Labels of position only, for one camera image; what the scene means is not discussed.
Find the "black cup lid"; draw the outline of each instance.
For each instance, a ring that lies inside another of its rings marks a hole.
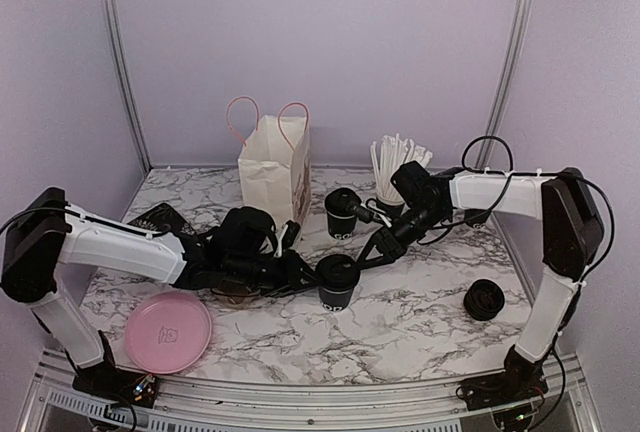
[[[347,206],[351,202],[360,203],[360,197],[353,190],[341,187],[334,190],[324,199],[324,207],[327,212],[337,216],[349,218],[353,217],[353,212],[347,212]]]
[[[481,321],[493,319],[504,303],[502,289],[487,279],[476,280],[464,296],[464,307],[469,315]]]
[[[325,257],[318,262],[316,273],[322,278],[322,286],[335,292],[352,289],[360,281],[360,270],[348,255]]]

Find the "purple wall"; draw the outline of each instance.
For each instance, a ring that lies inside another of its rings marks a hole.
[[[0,17],[0,220],[50,185],[120,217],[142,172],[100,0],[0,0]],[[76,296],[87,282],[79,272],[68,281]],[[0,429],[14,430],[44,334],[2,293],[0,316]]]
[[[516,0],[118,0],[155,164],[230,164],[225,106],[302,100],[316,163],[369,164],[400,132],[457,164],[485,130]],[[234,119],[251,129],[251,114]]]
[[[534,0],[500,134],[517,168],[577,166],[613,202],[613,253],[590,277],[565,337],[611,431],[638,430],[640,420],[639,1]],[[502,222],[537,283],[540,225]]]

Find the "marble surface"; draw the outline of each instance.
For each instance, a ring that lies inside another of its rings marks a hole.
[[[356,257],[377,227],[359,223],[352,239],[326,231],[323,200],[339,186],[373,195],[372,173],[315,169],[310,216],[296,249],[314,266],[332,253]],[[177,209],[198,231],[242,205],[238,175],[230,169],[154,170],[128,219],[160,202]],[[490,322],[469,318],[462,300],[479,278],[497,282],[506,306]],[[82,303],[90,322],[109,338],[116,361],[124,351],[126,320],[143,300],[172,290],[122,272],[98,270]],[[181,373],[251,383],[372,384],[417,381],[501,367],[530,307],[497,233],[458,227],[445,240],[413,246],[395,264],[363,272],[349,308],[325,310],[316,291],[258,299],[241,308],[208,291],[196,295],[211,313],[214,331],[203,357]]]

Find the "pink plate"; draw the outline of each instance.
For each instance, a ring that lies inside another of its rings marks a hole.
[[[174,374],[198,360],[210,339],[211,317],[202,302],[184,292],[165,292],[129,316],[124,348],[141,369]]]

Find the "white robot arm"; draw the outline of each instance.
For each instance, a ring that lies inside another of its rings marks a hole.
[[[286,295],[314,285],[313,271],[287,250],[299,231],[297,224],[288,223],[276,237],[266,212],[243,207],[232,209],[202,238],[183,233],[186,221],[166,204],[147,214],[145,221],[154,217],[160,223],[151,225],[172,224],[170,230],[151,232],[96,216],[68,204],[64,191],[50,188],[8,222],[2,289],[27,305],[62,344],[76,368],[74,387],[79,390],[133,401],[144,375],[116,368],[104,335],[89,324],[64,283],[54,278],[58,263],[125,271],[191,290],[217,288],[227,279],[264,295]],[[265,240],[271,242],[272,253],[261,254]],[[152,403],[152,396],[136,401]]]
[[[582,277],[604,236],[602,220],[580,171],[510,177],[456,168],[431,175],[417,162],[410,162],[400,167],[391,182],[409,210],[391,227],[382,227],[370,237],[357,261],[362,269],[390,264],[427,231],[446,230],[450,225],[441,223],[451,220],[455,209],[468,211],[465,220],[456,224],[485,221],[487,210],[542,221],[544,273],[529,319],[505,358],[506,372],[491,382],[484,378],[475,382],[485,390],[499,389],[493,392],[496,401],[481,401],[482,407],[520,398],[523,391],[537,387],[542,362],[575,309]],[[379,255],[369,258],[374,249]]]

